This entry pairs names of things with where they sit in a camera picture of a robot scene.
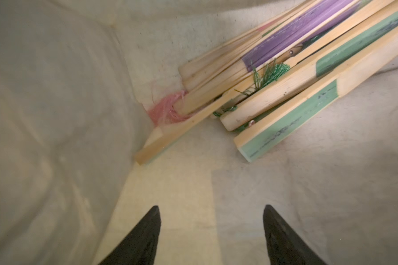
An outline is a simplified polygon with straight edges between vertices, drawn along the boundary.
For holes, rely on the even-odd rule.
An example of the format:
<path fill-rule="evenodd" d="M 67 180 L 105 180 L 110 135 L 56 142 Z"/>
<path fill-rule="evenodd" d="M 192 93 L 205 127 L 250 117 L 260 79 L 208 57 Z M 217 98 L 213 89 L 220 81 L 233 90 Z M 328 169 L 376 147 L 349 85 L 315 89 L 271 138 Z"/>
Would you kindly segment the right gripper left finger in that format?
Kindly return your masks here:
<path fill-rule="evenodd" d="M 155 205 L 99 265 L 152 265 L 160 228 L 160 210 Z"/>

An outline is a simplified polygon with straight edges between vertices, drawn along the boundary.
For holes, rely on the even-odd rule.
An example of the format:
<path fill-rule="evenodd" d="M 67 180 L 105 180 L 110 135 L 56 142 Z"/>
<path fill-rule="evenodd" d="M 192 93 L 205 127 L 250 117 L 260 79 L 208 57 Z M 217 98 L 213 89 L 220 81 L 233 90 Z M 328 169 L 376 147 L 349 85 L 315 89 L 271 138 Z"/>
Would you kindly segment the green folding fan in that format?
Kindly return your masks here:
<path fill-rule="evenodd" d="M 398 56 L 398 26 L 234 138 L 253 162 Z"/>
<path fill-rule="evenodd" d="M 299 93 L 317 79 L 317 62 L 354 37 L 398 12 L 398 1 L 373 1 L 318 39 L 296 57 L 285 61 L 292 65 L 286 74 L 241 102 L 220 121 L 233 131 L 256 116 Z"/>

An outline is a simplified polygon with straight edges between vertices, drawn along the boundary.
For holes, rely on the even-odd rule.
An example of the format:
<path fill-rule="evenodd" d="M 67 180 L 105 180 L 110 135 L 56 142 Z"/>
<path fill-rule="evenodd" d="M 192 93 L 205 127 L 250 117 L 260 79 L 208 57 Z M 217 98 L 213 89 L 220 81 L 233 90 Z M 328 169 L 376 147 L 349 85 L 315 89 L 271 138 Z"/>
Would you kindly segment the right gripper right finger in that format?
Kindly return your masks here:
<path fill-rule="evenodd" d="M 264 208 L 263 226 L 272 265 L 326 264 L 269 204 Z"/>

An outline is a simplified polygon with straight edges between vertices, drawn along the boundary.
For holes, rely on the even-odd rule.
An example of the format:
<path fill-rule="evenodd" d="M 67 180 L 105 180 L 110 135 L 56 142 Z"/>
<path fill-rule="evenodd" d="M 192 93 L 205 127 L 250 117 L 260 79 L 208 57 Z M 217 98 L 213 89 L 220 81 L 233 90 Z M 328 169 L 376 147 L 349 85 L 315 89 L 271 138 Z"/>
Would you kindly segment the purple folding fan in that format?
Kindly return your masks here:
<path fill-rule="evenodd" d="M 188 94 L 174 103 L 177 113 L 188 115 L 223 94 L 291 47 L 344 15 L 350 16 L 367 1 L 305 1 L 284 18 L 253 32 L 227 52 L 212 59 L 184 81 Z"/>

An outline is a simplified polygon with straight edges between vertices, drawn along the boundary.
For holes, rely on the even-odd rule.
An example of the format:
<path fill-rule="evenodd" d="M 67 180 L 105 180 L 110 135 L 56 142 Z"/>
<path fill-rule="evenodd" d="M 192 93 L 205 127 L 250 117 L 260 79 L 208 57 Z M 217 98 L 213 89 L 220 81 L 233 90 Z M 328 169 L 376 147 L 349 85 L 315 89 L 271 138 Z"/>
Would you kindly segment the pink tassel folding fan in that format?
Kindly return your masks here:
<path fill-rule="evenodd" d="M 288 25 L 287 19 L 275 19 L 214 49 L 203 57 L 179 68 L 187 94 L 175 102 L 168 102 L 160 114 L 175 119 L 160 138 L 151 141 L 135 155 L 135 161 L 143 165 L 158 156 L 186 132 L 203 121 L 219 107 L 227 103 L 237 92 L 230 85 L 221 83 L 238 71 L 247 71 L 242 58 Z"/>

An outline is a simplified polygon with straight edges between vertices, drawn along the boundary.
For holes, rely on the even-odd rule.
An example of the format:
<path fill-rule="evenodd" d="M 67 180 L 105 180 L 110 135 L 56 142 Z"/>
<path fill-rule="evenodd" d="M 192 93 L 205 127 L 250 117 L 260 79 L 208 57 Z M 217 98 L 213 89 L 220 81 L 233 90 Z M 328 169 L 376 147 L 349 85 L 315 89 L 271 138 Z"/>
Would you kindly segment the beige canvas tote bag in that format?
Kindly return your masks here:
<path fill-rule="evenodd" d="M 0 1 L 0 265 L 95 265 L 154 205 L 157 265 L 267 265 L 267 204 L 329 264 L 398 265 L 398 58 L 252 163 L 213 119 L 134 163 L 180 65 L 296 5 Z"/>

